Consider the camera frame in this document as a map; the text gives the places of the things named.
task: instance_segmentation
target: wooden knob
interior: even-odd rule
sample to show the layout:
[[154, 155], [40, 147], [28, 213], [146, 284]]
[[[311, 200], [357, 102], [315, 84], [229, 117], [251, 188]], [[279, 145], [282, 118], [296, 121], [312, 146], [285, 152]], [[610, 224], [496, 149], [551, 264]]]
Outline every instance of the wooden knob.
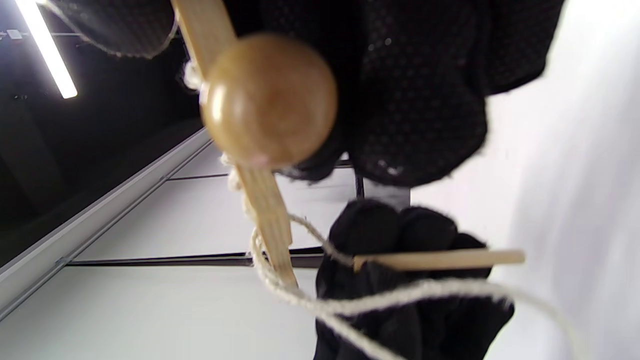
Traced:
[[337, 111], [337, 87], [309, 46], [280, 35], [238, 41], [216, 60], [200, 94], [205, 125], [236, 162], [299, 163], [322, 146]]

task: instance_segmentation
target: white string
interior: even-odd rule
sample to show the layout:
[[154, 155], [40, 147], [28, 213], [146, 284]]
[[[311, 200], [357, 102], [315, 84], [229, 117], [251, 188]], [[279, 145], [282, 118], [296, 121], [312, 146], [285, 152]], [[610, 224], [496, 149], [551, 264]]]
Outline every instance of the white string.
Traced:
[[[222, 163], [232, 165], [232, 161], [226, 154], [221, 157]], [[229, 175], [229, 188], [242, 190], [242, 185], [237, 177], [231, 176], [235, 168]], [[304, 218], [289, 214], [292, 222], [296, 222], [307, 228], [307, 231], [322, 245], [326, 254], [332, 259], [345, 266], [353, 266], [353, 258], [339, 252], [324, 236]], [[522, 290], [510, 288], [503, 285], [492, 284], [485, 280], [470, 279], [425, 279], [415, 281], [407, 286], [398, 287], [394, 290], [362, 297], [353, 300], [321, 300], [313, 299], [297, 287], [290, 286], [275, 272], [273, 267], [262, 255], [264, 244], [257, 229], [253, 230], [251, 237], [250, 251], [253, 258], [254, 267], [258, 276], [264, 284], [275, 295], [279, 296], [287, 303], [300, 306], [309, 310], [316, 318], [320, 319], [336, 334], [349, 341], [356, 348], [360, 349], [366, 356], [375, 360], [406, 360], [397, 355], [387, 347], [377, 341], [365, 336], [360, 331], [352, 327], [347, 321], [338, 315], [353, 316], [369, 311], [388, 309], [411, 304], [425, 299], [441, 299], [445, 297], [490, 297], [494, 301], [519, 300], [529, 303], [531, 306], [545, 313], [551, 320], [558, 323], [560, 328], [567, 334], [571, 343], [573, 356], [576, 360], [588, 360], [589, 356], [586, 348], [582, 346], [580, 339], [573, 327], [564, 316], [555, 310], [550, 304], [534, 297]]]

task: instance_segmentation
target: black glove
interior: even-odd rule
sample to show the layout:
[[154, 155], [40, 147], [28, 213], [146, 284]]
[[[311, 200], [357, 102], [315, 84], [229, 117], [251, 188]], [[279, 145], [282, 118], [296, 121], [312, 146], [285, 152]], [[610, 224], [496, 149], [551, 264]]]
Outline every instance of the black glove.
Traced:
[[[348, 151], [360, 175], [417, 186], [482, 146], [486, 96], [538, 77], [563, 0], [233, 0], [238, 35], [270, 30], [315, 47], [339, 86], [324, 146], [291, 169], [318, 181]], [[50, 0], [76, 31], [119, 55], [157, 54], [169, 0]]]
[[[329, 240], [347, 254], [483, 248], [473, 236], [435, 211], [408, 208], [400, 213], [374, 200], [347, 205]], [[399, 273], [375, 263], [360, 272], [323, 259], [316, 278], [322, 299], [355, 299], [391, 290], [412, 280], [466, 277], [484, 279], [491, 269]], [[365, 335], [409, 360], [482, 359], [491, 342], [513, 316], [513, 306], [484, 298], [423, 300], [403, 307], [348, 318]], [[316, 322], [315, 360], [367, 359], [322, 322]]]

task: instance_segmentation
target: hand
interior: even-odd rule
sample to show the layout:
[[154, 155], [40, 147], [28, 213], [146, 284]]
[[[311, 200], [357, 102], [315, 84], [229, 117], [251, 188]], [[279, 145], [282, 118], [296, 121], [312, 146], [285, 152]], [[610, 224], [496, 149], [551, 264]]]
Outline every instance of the hand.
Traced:
[[[153, 57], [175, 29], [169, 0], [47, 3], [75, 31], [120, 56]], [[482, 146], [486, 96], [542, 73], [563, 0], [225, 4], [239, 36], [267, 30], [302, 40], [337, 79], [331, 135], [282, 173], [319, 181], [349, 152], [361, 176], [411, 187], [448, 175]]]
[[[374, 200], [347, 205], [334, 223], [329, 240], [347, 254], [437, 251], [483, 248], [455, 223], [425, 208], [397, 213]], [[366, 263], [354, 273], [325, 257], [316, 278], [323, 299], [354, 299], [392, 290], [417, 279], [466, 277], [484, 279], [491, 269], [399, 273]], [[451, 297], [425, 300], [400, 308], [375, 311], [350, 318], [364, 334], [409, 360], [482, 359], [491, 342], [513, 316], [513, 306], [492, 299]], [[359, 350], [316, 323], [315, 360], [367, 359]]]

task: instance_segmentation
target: fluorescent light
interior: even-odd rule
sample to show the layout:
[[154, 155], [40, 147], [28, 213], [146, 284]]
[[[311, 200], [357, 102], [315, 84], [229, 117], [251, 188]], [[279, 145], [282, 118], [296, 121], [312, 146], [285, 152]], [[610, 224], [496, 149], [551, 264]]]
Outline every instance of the fluorescent light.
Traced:
[[47, 25], [44, 23], [42, 14], [38, 9], [38, 5], [34, 0], [15, 0], [18, 4], [18, 9], [22, 13], [24, 20], [29, 26], [29, 32], [36, 41], [44, 62], [46, 62], [53, 80], [56, 82], [58, 89], [62, 97], [68, 99], [78, 94], [74, 82], [71, 80], [69, 71], [65, 66], [64, 61], [60, 57], [60, 53], [56, 48], [56, 44], [53, 42], [53, 38], [47, 29]]

